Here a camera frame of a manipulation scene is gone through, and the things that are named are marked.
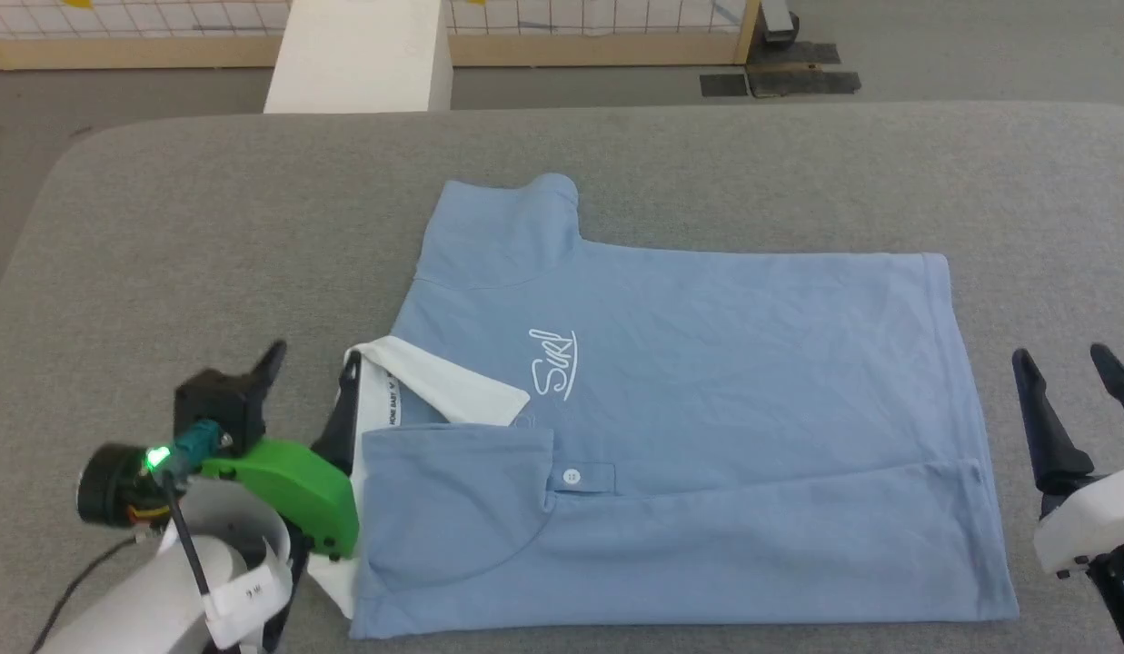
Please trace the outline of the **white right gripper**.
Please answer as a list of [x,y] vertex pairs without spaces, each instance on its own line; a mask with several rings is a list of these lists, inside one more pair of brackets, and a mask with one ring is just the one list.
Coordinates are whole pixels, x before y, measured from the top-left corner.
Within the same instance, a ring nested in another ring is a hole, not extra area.
[[[1103,388],[1124,412],[1124,364],[1102,342],[1090,345],[1089,355]],[[1085,487],[1096,467],[1090,456],[1075,446],[1053,410],[1034,358],[1019,348],[1010,355],[1010,367],[1035,487],[1045,496],[1071,494],[1039,521],[1032,538],[1040,566],[1057,574],[1079,567],[1080,556],[1097,558],[1124,545],[1124,469]]]

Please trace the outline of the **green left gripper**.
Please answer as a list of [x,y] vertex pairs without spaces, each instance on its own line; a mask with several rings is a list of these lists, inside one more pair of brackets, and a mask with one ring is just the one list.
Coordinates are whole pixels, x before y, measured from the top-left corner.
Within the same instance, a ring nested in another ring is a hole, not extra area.
[[[243,375],[243,401],[262,406],[282,369],[288,346],[274,340]],[[233,481],[303,532],[324,556],[350,558],[359,538],[353,475],[357,439],[361,354],[350,352],[337,378],[336,401],[311,449],[292,440],[260,440],[239,457],[224,457],[201,439],[179,439],[143,448],[108,443],[81,471],[75,494],[79,518],[114,529],[163,527],[173,517],[162,485],[174,480],[182,500],[191,476]]]

